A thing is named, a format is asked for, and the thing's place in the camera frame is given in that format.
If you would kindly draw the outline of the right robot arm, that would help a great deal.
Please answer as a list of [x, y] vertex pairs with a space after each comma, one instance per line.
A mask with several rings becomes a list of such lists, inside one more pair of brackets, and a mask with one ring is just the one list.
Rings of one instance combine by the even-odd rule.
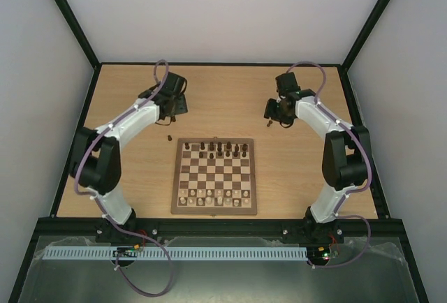
[[340, 209], [353, 193], [367, 188], [372, 178], [369, 159], [369, 131], [345, 122], [322, 104], [311, 89], [278, 90], [278, 98], [268, 100], [265, 118], [285, 128], [296, 119], [305, 122], [324, 140], [323, 188], [308, 207], [303, 235], [311, 242], [320, 241], [335, 229]]

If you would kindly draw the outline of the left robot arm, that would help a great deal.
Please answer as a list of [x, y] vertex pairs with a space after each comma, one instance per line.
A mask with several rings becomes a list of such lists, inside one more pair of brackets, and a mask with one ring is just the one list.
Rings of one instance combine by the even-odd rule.
[[101, 217], [122, 235], [155, 242], [149, 235], [132, 232], [128, 223], [135, 211], [124, 198], [119, 181], [125, 146], [152, 124], [187, 112], [185, 90], [178, 93], [147, 90], [123, 113], [94, 129], [81, 128], [75, 135], [69, 174], [74, 191], [87, 195], [101, 211]]

